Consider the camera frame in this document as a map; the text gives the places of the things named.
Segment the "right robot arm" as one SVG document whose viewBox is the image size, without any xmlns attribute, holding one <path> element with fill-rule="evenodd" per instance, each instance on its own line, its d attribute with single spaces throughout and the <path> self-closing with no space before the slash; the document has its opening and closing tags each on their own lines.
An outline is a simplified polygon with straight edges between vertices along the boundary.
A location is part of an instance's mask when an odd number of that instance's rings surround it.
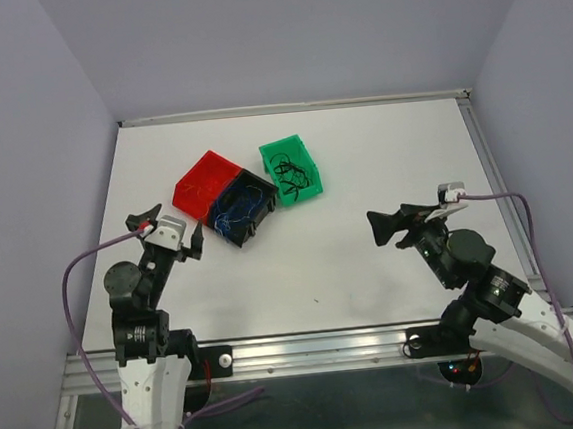
<svg viewBox="0 0 573 429">
<path fill-rule="evenodd" d="M 573 391 L 573 319 L 553 296 L 493 262 L 495 249 L 476 231 L 451 230 L 448 215 L 464 209 L 471 195 L 457 189 L 434 206 L 403 204 L 395 213 L 367 214 L 374 242 L 384 246 L 403 234 L 398 249 L 416 249 L 448 289 L 461 295 L 441 315 L 441 345 L 451 351 L 466 344 L 504 356 Z"/>
</svg>

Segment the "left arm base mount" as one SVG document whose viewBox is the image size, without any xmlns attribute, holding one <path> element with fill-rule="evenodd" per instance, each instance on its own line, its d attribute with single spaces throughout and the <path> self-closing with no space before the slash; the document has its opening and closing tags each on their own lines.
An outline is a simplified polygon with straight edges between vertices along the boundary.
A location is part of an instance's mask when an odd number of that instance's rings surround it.
<svg viewBox="0 0 573 429">
<path fill-rule="evenodd" d="M 200 346 L 190 356 L 191 371 L 188 380 L 225 379 L 233 375 L 234 354 L 229 344 Z"/>
</svg>

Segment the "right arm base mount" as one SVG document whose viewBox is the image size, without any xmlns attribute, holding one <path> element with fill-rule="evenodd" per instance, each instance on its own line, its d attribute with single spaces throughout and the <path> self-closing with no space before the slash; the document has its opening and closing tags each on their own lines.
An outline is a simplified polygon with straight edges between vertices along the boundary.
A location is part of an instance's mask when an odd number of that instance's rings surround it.
<svg viewBox="0 0 573 429">
<path fill-rule="evenodd" d="M 402 354 L 411 359 L 452 357 L 471 349 L 466 336 L 462 337 L 439 325 L 409 327 L 405 330 Z"/>
</svg>

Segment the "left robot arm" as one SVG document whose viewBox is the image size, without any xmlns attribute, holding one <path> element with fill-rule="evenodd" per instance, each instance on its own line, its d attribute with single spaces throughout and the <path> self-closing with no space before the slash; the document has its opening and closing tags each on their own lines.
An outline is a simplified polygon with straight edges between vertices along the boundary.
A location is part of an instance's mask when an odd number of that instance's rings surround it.
<svg viewBox="0 0 573 429">
<path fill-rule="evenodd" d="M 121 429 L 183 429 L 188 378 L 201 368 L 195 335 L 171 329 L 159 303 L 174 264 L 201 258 L 203 229 L 197 225 L 185 246 L 186 222 L 161 209 L 127 217 L 141 257 L 117 262 L 103 278 L 121 383 Z"/>
</svg>

